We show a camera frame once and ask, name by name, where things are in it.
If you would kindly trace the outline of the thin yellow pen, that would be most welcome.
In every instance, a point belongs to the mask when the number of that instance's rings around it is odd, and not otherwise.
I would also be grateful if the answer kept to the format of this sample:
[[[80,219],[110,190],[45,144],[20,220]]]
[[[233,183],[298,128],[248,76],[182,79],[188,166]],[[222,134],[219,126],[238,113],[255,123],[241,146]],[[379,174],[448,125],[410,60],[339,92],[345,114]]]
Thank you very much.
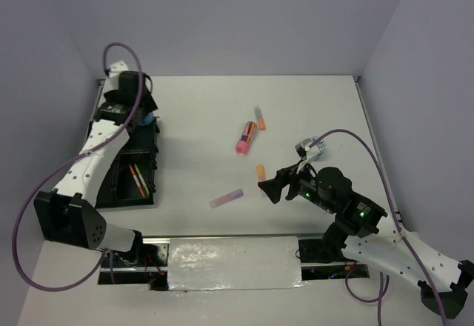
[[[137,165],[137,164],[134,164],[134,167],[135,167],[135,170],[136,170],[136,172],[137,172],[138,178],[139,178],[139,180],[140,180],[140,182],[141,182],[141,185],[142,185],[142,187],[144,188],[144,191],[146,192],[147,196],[149,196],[149,195],[150,195],[149,188],[148,188],[148,186],[147,186],[146,181],[144,180],[144,177],[143,177],[143,175],[142,175],[142,173],[141,173],[141,171],[140,171],[138,165]]]

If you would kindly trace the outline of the pink marker tube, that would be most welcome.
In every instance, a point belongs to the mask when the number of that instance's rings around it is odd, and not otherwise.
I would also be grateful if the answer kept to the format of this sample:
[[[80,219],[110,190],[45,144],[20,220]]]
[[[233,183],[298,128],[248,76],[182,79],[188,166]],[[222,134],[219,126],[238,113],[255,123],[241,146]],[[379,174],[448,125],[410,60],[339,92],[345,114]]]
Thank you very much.
[[[238,139],[235,151],[240,156],[245,156],[249,150],[250,143],[254,133],[257,131],[257,124],[255,122],[247,122]]]

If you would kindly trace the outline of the blue round tape container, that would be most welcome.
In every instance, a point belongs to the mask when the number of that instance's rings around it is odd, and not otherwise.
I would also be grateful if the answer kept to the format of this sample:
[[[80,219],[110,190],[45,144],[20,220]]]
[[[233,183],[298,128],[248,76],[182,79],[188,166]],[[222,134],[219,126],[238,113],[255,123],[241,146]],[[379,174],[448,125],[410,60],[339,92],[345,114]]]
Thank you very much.
[[[148,113],[146,116],[143,117],[141,120],[141,126],[147,126],[155,121],[155,116],[153,113]]]
[[[310,139],[310,144],[311,147],[308,151],[308,157],[313,161],[318,160],[326,148],[325,141],[318,136],[314,136]]]

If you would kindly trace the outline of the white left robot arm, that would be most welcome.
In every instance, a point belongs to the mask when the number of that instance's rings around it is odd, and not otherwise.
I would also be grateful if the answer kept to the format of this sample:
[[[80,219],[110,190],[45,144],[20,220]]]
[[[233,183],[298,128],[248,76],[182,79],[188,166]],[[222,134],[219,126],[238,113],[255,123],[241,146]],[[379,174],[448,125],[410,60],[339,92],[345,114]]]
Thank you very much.
[[[81,158],[70,164],[50,192],[36,194],[33,206],[46,240],[88,250],[112,250],[129,266],[145,256],[137,230],[106,222],[97,211],[101,186],[121,149],[157,108],[153,81],[146,73],[122,70],[111,77],[90,125]]]

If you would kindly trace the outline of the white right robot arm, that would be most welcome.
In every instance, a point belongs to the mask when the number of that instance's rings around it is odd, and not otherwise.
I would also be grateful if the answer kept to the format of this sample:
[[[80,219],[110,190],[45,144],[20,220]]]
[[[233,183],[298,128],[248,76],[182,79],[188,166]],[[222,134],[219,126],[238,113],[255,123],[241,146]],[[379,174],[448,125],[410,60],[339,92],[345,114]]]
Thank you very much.
[[[310,164],[277,171],[273,179],[258,183],[270,201],[301,197],[331,214],[333,222],[315,246],[306,244],[301,256],[320,262],[344,259],[366,264],[391,277],[400,277],[418,288],[422,304],[434,313],[444,308],[455,319],[465,306],[473,281],[473,263],[457,261],[420,240],[415,233],[397,228],[388,212],[355,192],[352,182],[336,167],[315,170]]]

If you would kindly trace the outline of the purple highlighter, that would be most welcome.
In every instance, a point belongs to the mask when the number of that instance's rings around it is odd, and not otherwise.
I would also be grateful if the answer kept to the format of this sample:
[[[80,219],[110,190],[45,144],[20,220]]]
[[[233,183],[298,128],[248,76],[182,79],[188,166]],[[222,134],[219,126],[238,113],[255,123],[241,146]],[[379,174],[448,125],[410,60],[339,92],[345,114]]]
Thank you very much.
[[[244,195],[244,192],[242,189],[237,189],[232,192],[229,192],[223,196],[220,196],[210,202],[210,207],[211,208],[217,208],[220,207],[224,204],[227,204],[233,200],[239,199]]]

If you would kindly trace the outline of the thin orange pen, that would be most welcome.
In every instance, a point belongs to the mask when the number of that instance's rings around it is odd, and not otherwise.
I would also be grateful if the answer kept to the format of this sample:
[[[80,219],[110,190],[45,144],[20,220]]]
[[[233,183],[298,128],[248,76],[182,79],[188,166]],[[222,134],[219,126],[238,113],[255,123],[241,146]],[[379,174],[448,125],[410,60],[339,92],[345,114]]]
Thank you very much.
[[[142,196],[143,198],[145,198],[146,196],[145,196],[145,194],[144,194],[144,191],[143,191],[143,188],[142,188],[142,186],[141,186],[141,183],[140,183],[140,181],[139,181],[139,179],[138,179],[138,176],[137,176],[136,172],[134,171],[134,169],[133,169],[133,167],[132,167],[131,164],[129,164],[129,169],[130,169],[130,172],[131,172],[131,174],[132,174],[133,180],[134,180],[134,182],[136,183],[136,186],[137,186],[137,188],[138,188],[138,191],[140,192],[141,196]]]

